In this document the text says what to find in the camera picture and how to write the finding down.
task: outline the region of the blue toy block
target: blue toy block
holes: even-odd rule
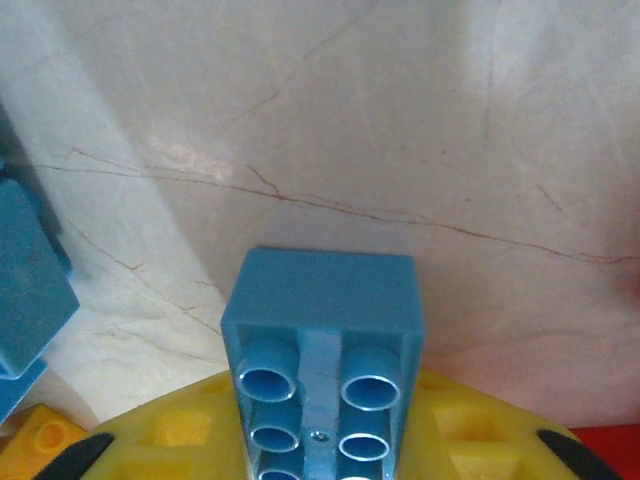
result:
[[[23,188],[0,179],[0,379],[16,379],[78,309]]]
[[[0,380],[0,424],[6,420],[46,368],[47,365],[42,360],[36,360],[20,378]]]
[[[425,337],[410,257],[251,250],[222,334],[256,479],[393,478]]]

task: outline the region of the black rubber tip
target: black rubber tip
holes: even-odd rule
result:
[[[33,480],[80,480],[114,439],[110,433],[99,433],[69,445]]]
[[[580,480],[623,480],[582,443],[553,430],[538,430],[538,438]]]

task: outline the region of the red surface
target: red surface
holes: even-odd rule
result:
[[[624,480],[640,480],[640,424],[576,428],[572,432]]]

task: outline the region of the yellow toy block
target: yellow toy block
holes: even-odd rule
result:
[[[16,433],[0,445],[0,480],[31,480],[85,431],[44,405],[12,415],[3,428]]]
[[[82,480],[247,480],[229,372],[103,423],[115,440]]]
[[[407,417],[398,480],[576,480],[538,438],[567,429],[421,370]]]

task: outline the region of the beige marble surface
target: beige marble surface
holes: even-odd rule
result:
[[[640,421],[640,2],[0,0],[0,100],[82,303],[27,399],[225,368],[256,244],[419,265],[424,363]]]

